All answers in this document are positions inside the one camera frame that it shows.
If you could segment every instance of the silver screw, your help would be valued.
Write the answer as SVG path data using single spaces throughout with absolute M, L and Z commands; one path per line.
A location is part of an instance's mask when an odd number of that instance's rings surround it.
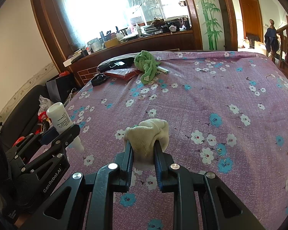
M 110 170 L 115 170 L 117 167 L 118 167 L 118 165 L 116 163 L 111 163 L 111 164 L 108 165 L 108 168 Z
M 79 172 L 77 172 L 77 173 L 74 173 L 74 174 L 72 175 L 72 178 L 74 178 L 74 179 L 80 179 L 81 176 L 82 176 L 82 174 L 79 173 Z
M 214 174 L 213 172 L 208 172 L 208 173 L 206 174 L 206 176 L 207 176 L 208 178 L 210 178 L 210 179 L 213 179 L 213 178 L 216 177 L 216 174 Z
M 173 170 L 178 170 L 178 169 L 180 168 L 179 164 L 176 164 L 176 163 L 171 164 L 170 167 L 171 167 L 171 169 L 173 169 Z

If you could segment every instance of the black bag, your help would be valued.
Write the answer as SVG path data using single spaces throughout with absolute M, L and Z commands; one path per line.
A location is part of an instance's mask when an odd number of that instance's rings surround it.
M 53 103 L 64 103 L 71 92 L 71 89 L 78 88 L 74 80 L 74 75 L 59 77 L 58 75 L 46 82 L 50 100 Z

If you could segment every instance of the wooden door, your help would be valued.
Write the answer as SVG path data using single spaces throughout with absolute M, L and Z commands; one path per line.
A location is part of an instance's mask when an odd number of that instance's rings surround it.
M 239 2 L 242 13 L 244 38 L 246 38 L 246 34 L 253 34 L 258 36 L 260 41 L 263 42 L 263 24 L 259 0 L 239 0 Z

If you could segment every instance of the bed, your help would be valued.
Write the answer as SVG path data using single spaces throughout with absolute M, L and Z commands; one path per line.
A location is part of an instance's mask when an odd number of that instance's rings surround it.
M 89 82 L 67 105 L 85 150 L 67 149 L 71 166 L 61 183 L 112 162 L 126 127 L 160 118 L 169 123 L 166 152 L 176 163 L 215 172 L 266 229 L 278 229 L 288 215 L 288 80 L 256 53 L 153 55 L 169 74 L 147 85 L 141 75 Z M 114 194 L 114 229 L 172 229 L 173 196 L 158 190 L 155 176 L 134 169 L 129 192 Z

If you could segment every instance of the white bottle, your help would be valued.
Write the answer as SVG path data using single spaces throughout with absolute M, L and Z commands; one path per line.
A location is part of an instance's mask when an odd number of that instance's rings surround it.
M 136 24 L 136 29 L 137 29 L 137 33 L 139 35 L 139 38 L 142 38 L 143 37 L 142 30 L 141 30 L 140 26 L 137 24 Z
M 53 126 L 59 134 L 62 134 L 66 129 L 73 125 L 73 122 L 69 118 L 67 111 L 61 102 L 50 106 L 46 114 L 51 119 Z M 77 136 L 74 141 L 69 144 L 69 147 L 76 149 L 80 153 L 84 151 L 84 147 L 81 144 L 79 136 Z

